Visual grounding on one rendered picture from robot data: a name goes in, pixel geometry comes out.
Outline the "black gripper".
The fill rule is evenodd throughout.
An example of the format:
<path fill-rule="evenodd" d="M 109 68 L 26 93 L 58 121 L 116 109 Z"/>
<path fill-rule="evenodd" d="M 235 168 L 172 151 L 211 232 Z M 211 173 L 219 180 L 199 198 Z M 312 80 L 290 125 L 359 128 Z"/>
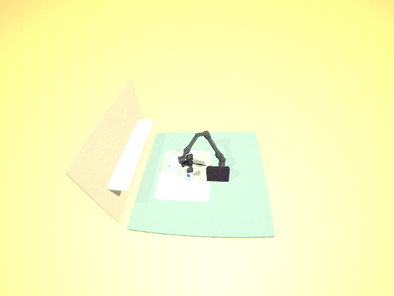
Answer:
<path fill-rule="evenodd" d="M 186 172 L 187 173 L 193 173 L 193 168 L 192 168 L 192 166 L 193 166 L 193 157 L 192 157 L 192 161 L 191 162 L 186 162 L 186 163 L 187 163 L 187 165 L 189 167 L 189 168 L 186 169 Z"/>

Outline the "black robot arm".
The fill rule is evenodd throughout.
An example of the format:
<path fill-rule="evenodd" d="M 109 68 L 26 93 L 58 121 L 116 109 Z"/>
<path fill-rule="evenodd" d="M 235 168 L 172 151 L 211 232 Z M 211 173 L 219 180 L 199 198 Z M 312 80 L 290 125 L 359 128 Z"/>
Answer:
<path fill-rule="evenodd" d="M 189 154 L 189 152 L 190 152 L 193 144 L 197 140 L 197 138 L 201 137 L 201 136 L 204 136 L 208 140 L 208 142 L 212 146 L 213 150 L 215 151 L 215 156 L 216 156 L 216 158 L 219 159 L 218 167 L 225 168 L 225 162 L 226 162 L 227 159 L 224 157 L 223 153 L 221 151 L 219 151 L 219 149 L 215 145 L 215 143 L 212 140 L 211 135 L 210 135 L 208 130 L 195 134 L 195 136 L 192 138 L 191 142 L 183 150 L 183 152 L 184 152 L 183 156 L 177 157 L 178 158 L 178 163 L 181 164 L 182 168 L 185 167 L 185 166 L 188 166 L 186 162 L 191 162 L 192 161 L 192 157 L 193 157 L 193 154 Z M 189 154 L 189 155 L 187 155 L 187 154 Z"/>

